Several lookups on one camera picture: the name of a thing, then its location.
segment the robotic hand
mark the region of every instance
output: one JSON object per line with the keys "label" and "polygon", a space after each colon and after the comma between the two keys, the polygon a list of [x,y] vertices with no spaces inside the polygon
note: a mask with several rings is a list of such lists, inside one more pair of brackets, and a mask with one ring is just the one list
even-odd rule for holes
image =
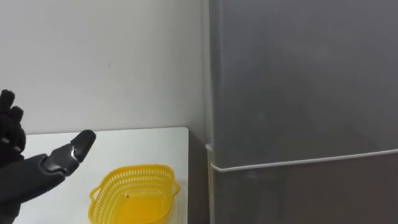
{"label": "robotic hand", "polygon": [[49,156],[24,159],[24,112],[12,107],[14,98],[8,90],[0,95],[0,224],[12,223],[22,203],[61,184],[83,162],[96,138],[93,131],[85,130]]}

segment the white tabletop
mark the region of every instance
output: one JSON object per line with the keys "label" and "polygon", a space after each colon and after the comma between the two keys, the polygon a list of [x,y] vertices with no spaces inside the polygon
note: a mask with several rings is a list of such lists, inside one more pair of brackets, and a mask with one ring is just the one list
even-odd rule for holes
{"label": "white tabletop", "polygon": [[[64,183],[22,205],[15,224],[90,223],[90,191],[113,169],[138,164],[170,166],[181,185],[170,223],[187,223],[188,129],[160,128],[99,131],[84,163]],[[26,157],[50,153],[77,133],[28,135]]]}

